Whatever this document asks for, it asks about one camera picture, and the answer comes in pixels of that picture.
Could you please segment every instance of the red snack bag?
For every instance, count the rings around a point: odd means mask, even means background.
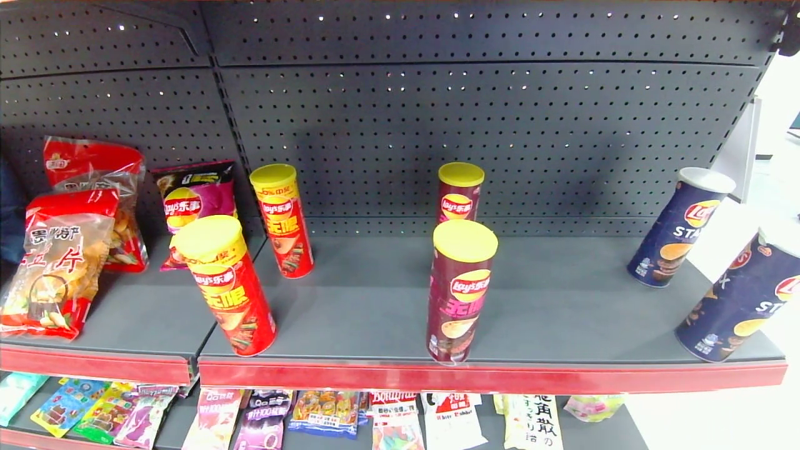
[[[138,185],[145,176],[142,154],[118,144],[48,136],[44,157],[47,178],[57,192],[108,188],[119,191],[119,209],[105,268],[144,271],[147,250],[135,216]]]
[[[0,335],[78,336],[98,291],[118,205],[115,189],[43,195],[28,205],[25,257],[0,310]]]

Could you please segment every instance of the white lid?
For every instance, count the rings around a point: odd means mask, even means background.
[[[769,217],[758,228],[758,237],[762,243],[768,243],[800,258],[800,220]]]
[[[678,179],[705,191],[720,194],[730,194],[736,188],[736,182],[728,175],[702,167],[683,167],[678,172]]]

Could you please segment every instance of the yellow lid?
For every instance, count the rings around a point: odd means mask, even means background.
[[[483,183],[483,169],[469,163],[447,163],[439,167],[439,179],[455,187],[472,187]]]
[[[250,174],[250,184],[256,187],[281,187],[292,183],[298,172],[289,164],[270,164],[254,170]]]
[[[492,230],[472,220],[448,220],[434,229],[434,247],[461,263],[481,263],[498,250]]]
[[[181,255],[197,261],[213,261],[220,251],[235,247],[242,239],[242,224],[229,215],[209,215],[185,225],[172,244]]]

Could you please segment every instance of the lay's chip bag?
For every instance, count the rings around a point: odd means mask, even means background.
[[[151,173],[164,201],[166,226],[173,235],[187,224],[208,215],[237,217],[233,160],[154,169]],[[162,264],[161,270],[186,268],[170,241],[170,257]]]

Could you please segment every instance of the lay's stax can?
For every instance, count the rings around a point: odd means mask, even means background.
[[[497,236],[471,220],[449,220],[434,229],[427,346],[437,362],[455,365],[470,354],[497,249]]]
[[[272,345],[277,328],[238,219],[202,217],[182,227],[173,244],[234,353],[253,356]]]
[[[628,272],[647,286],[669,284],[714,210],[735,187],[734,180],[719,172],[682,168],[672,199],[628,263]]]
[[[447,163],[439,167],[438,221],[475,220],[481,194],[483,169],[469,163]]]
[[[701,360],[724,361],[792,298],[800,297],[800,223],[765,224],[675,335]]]
[[[286,278],[301,278],[314,268],[302,214],[298,172],[289,164],[270,164],[250,174],[266,222],[278,268]]]

